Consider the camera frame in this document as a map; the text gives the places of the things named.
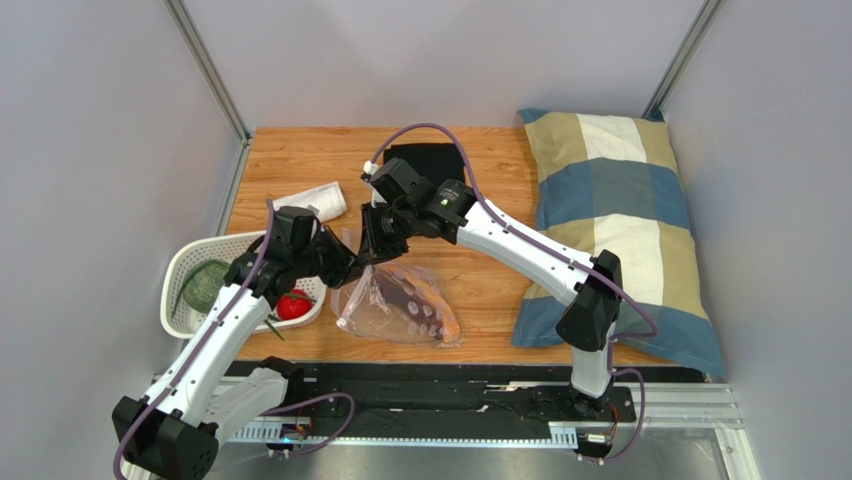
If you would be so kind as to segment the clear zip top bag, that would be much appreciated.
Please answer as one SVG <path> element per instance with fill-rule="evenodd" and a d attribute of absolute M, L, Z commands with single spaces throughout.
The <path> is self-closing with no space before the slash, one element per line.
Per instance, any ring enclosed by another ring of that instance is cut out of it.
<path fill-rule="evenodd" d="M 438 274 L 396 261 L 373 266 L 331 293 L 339 329 L 356 337 L 456 348 L 462 322 Z"/>

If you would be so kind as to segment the red fake apple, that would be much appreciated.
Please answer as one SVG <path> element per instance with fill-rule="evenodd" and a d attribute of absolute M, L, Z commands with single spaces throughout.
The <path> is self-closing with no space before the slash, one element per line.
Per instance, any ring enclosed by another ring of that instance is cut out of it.
<path fill-rule="evenodd" d="M 293 289 L 281 297 L 276 305 L 275 312 L 280 320 L 295 320 L 308 314 L 313 305 L 314 299 L 305 291 Z"/>

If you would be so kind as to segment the orange fake carrot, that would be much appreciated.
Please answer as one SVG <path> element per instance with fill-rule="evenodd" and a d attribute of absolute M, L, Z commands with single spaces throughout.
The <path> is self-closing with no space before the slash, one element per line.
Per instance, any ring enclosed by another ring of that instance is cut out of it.
<path fill-rule="evenodd" d="M 387 263 L 374 274 L 383 304 L 404 324 L 402 342 L 440 347 L 461 342 L 461 322 L 434 270 Z"/>

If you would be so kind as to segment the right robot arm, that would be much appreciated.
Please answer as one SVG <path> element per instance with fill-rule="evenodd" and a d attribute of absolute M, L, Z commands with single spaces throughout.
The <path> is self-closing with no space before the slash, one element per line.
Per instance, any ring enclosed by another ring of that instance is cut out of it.
<path fill-rule="evenodd" d="M 373 261 L 397 258 L 408 239 L 424 237 L 478 251 L 531 279 L 565 307 L 555 330 L 572 349 L 572 389 L 603 401 L 613 381 L 610 337 L 623 295 L 615 255 L 563 246 L 478 198 L 465 182 L 434 186 L 402 159 L 368 161 L 361 178 L 373 191 L 362 207 L 362 249 Z"/>

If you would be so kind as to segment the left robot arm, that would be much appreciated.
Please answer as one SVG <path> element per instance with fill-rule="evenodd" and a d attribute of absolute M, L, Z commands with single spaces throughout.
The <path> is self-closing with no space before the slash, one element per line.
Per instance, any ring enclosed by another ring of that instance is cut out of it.
<path fill-rule="evenodd" d="M 200 331 L 166 373 L 139 399 L 123 397 L 112 413 L 119 446 L 113 475 L 125 464 L 162 479 L 202 479 L 223 444 L 261 416 L 300 413 L 338 398 L 308 399 L 303 371 L 270 357 L 222 394 L 222 378 L 256 327 L 298 280 L 317 277 L 328 286 L 347 278 L 354 254 L 316 214 L 305 208 L 270 208 L 267 230 L 230 265 Z"/>

